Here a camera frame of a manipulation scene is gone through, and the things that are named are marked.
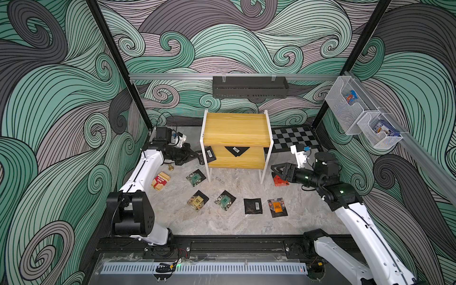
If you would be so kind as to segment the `red tea bag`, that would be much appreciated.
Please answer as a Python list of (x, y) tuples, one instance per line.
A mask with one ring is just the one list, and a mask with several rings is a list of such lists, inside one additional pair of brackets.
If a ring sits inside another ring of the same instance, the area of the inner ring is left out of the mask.
[(272, 177), (273, 177), (273, 182), (274, 182), (274, 185), (276, 187), (279, 187), (279, 186), (289, 186), (289, 182), (287, 182), (286, 180), (282, 180), (278, 175), (276, 175), (275, 173), (272, 173), (271, 174)]

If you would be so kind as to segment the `green jasmine tea bag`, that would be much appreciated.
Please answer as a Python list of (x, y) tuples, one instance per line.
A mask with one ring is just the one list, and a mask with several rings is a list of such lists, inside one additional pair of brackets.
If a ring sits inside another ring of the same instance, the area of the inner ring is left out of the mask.
[(236, 197), (228, 191), (223, 191), (215, 200), (215, 204), (218, 205), (224, 211), (228, 211), (232, 204), (235, 202)]
[(197, 169), (194, 172), (190, 173), (186, 177), (186, 179), (193, 187), (196, 187), (198, 184), (200, 184), (202, 181), (206, 180), (207, 178), (201, 170)]

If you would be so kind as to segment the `black orange tea bag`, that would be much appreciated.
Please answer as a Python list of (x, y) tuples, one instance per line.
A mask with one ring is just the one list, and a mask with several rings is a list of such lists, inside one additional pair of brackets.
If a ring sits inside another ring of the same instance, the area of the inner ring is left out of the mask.
[(272, 218), (288, 216), (283, 198), (269, 199), (268, 206)]

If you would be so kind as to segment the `yellow oolong tea bag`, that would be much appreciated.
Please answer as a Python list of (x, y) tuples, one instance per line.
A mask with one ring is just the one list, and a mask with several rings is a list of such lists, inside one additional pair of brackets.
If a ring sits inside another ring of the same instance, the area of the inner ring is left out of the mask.
[(188, 201), (187, 204), (195, 211), (201, 210), (209, 201), (209, 197), (198, 190)]

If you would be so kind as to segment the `black tea bag barcode top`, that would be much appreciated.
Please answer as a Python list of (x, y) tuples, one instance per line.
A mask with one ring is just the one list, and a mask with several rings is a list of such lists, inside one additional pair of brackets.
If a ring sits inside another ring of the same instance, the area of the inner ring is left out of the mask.
[(253, 198), (243, 200), (245, 214), (262, 214), (262, 201), (261, 198)]

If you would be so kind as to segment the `green jasmine tea bag top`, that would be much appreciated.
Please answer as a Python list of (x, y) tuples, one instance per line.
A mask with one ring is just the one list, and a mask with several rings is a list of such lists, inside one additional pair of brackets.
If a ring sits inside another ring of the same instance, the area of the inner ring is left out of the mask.
[(215, 200), (215, 204), (218, 205), (224, 211), (228, 211), (232, 204), (235, 202), (236, 197), (228, 191), (223, 191)]

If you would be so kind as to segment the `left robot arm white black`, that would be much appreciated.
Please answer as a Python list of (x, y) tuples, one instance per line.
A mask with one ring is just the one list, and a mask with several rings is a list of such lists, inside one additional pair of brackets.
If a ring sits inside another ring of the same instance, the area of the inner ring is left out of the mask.
[(155, 222), (155, 213), (148, 193), (159, 167), (166, 160), (177, 166), (198, 157), (187, 142), (179, 147), (162, 142), (147, 142), (133, 174), (117, 192), (111, 192), (106, 201), (106, 213), (110, 216), (110, 235), (133, 238), (149, 245), (168, 245), (172, 231)]

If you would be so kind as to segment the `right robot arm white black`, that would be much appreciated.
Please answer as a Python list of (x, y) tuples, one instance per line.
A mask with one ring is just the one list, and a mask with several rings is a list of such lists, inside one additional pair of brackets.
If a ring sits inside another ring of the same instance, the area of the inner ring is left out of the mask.
[(336, 245), (323, 230), (305, 234), (310, 254), (328, 261), (353, 285), (415, 285), (418, 280), (400, 261), (371, 219), (355, 188), (340, 180), (342, 169), (335, 155), (318, 152), (311, 169), (307, 156), (294, 151), (296, 163), (281, 163), (271, 170), (282, 180), (314, 189), (330, 210), (343, 222), (361, 251), (365, 262)]

